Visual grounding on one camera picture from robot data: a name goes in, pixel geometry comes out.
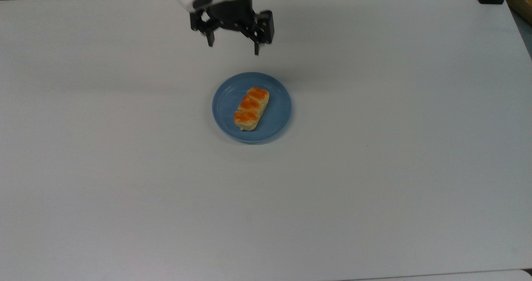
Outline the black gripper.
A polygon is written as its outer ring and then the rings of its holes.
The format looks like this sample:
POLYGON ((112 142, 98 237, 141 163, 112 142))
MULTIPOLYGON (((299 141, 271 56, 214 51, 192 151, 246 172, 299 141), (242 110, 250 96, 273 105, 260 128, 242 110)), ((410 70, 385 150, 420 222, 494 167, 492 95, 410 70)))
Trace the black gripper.
POLYGON ((214 32, 218 28, 233 31, 245 28, 245 36, 254 43, 255 56, 259 55, 262 45, 273 42, 273 12, 264 10, 255 13, 252 0, 231 0, 212 5, 207 8, 207 21, 203 20, 203 13, 203 10, 190 13, 190 28, 205 36, 209 47, 214 46, 214 32))

